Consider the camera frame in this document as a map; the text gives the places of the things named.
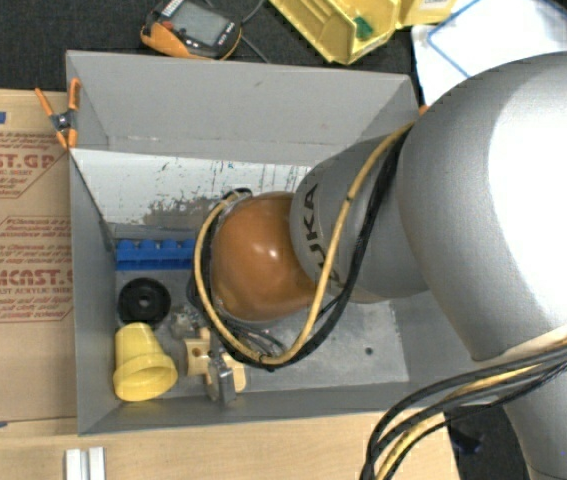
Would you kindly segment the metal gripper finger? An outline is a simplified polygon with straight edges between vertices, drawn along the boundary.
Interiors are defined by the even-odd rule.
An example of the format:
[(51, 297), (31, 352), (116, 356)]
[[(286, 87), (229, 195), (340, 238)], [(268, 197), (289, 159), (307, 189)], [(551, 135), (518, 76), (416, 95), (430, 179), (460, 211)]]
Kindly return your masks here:
[(196, 309), (180, 307), (171, 315), (169, 330), (174, 339), (198, 337), (200, 328), (200, 314)]
[(208, 363), (207, 394), (212, 401), (228, 405), (237, 398), (234, 370), (224, 353), (217, 353)]

